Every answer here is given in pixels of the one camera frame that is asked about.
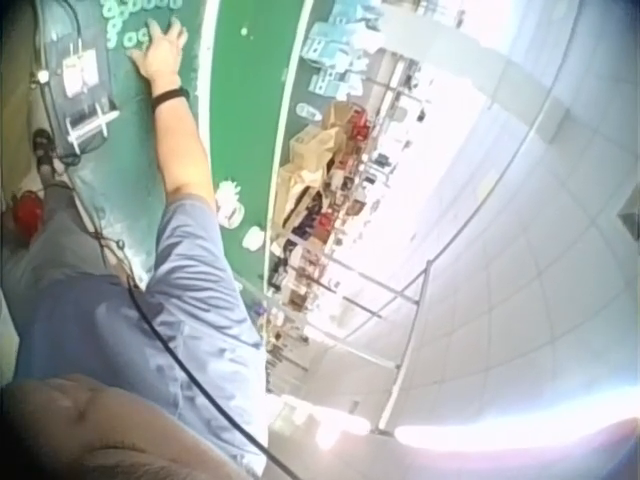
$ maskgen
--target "hand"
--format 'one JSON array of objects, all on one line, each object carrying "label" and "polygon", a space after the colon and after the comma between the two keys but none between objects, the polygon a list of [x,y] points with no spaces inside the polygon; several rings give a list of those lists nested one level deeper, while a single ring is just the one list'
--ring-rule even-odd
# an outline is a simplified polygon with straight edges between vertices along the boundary
[{"label": "hand", "polygon": [[167,33],[155,20],[149,20],[151,43],[146,52],[130,50],[129,57],[138,67],[140,74],[149,80],[152,89],[176,88],[180,86],[180,62],[182,49],[187,43],[188,33],[177,18],[171,19]]}]

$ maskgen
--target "electronic device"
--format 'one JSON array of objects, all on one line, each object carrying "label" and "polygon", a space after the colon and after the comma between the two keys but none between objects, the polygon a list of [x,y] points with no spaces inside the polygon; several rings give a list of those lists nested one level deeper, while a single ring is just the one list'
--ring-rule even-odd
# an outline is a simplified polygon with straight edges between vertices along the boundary
[{"label": "electronic device", "polygon": [[104,144],[109,123],[120,111],[113,99],[104,22],[98,16],[92,28],[83,29],[74,7],[58,3],[74,20],[75,31],[58,36],[40,25],[40,65],[34,81],[42,90],[58,155],[79,160]]}]

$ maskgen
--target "blue shirt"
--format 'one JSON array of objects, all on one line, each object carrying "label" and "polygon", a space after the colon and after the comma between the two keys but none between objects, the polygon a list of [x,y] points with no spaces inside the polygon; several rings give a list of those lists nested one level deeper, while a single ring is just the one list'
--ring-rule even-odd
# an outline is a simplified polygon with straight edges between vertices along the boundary
[{"label": "blue shirt", "polygon": [[[266,354],[225,259],[216,215],[203,200],[186,197],[166,208],[155,271],[137,298],[205,388],[266,444]],[[16,379],[83,374],[122,388],[262,473],[265,458],[187,380],[116,277],[56,281],[18,333]]]}]

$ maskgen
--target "fingers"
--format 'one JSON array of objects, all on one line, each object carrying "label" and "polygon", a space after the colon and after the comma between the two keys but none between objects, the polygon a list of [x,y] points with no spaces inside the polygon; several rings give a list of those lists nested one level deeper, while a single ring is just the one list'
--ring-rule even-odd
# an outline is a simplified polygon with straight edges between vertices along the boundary
[{"label": "fingers", "polygon": [[144,53],[142,53],[140,50],[129,50],[127,51],[127,55],[131,60],[133,60],[133,63],[136,64],[136,67],[138,67],[138,70],[140,70],[140,72],[142,73]]},{"label": "fingers", "polygon": [[152,42],[164,35],[162,29],[160,28],[160,25],[158,25],[158,22],[156,22],[153,18],[147,20],[147,25],[149,26],[149,35],[151,36]]},{"label": "fingers", "polygon": [[178,20],[176,17],[172,17],[169,31],[167,31],[167,38],[169,40],[177,42],[182,30],[182,24],[180,23],[180,20]]},{"label": "fingers", "polygon": [[187,32],[186,28],[181,29],[180,34],[178,35],[178,46],[182,50],[184,46],[187,44],[187,40],[189,39],[189,32]]}]

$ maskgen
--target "black watch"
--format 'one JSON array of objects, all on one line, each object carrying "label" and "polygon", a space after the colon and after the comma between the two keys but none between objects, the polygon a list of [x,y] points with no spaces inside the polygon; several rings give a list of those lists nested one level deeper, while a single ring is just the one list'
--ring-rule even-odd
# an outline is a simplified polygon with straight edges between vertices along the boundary
[{"label": "black watch", "polygon": [[160,105],[169,100],[173,100],[174,98],[185,98],[187,102],[189,101],[189,91],[186,88],[174,88],[173,90],[167,90],[166,92],[161,93],[157,97],[153,97],[151,99],[151,109],[155,113]]}]

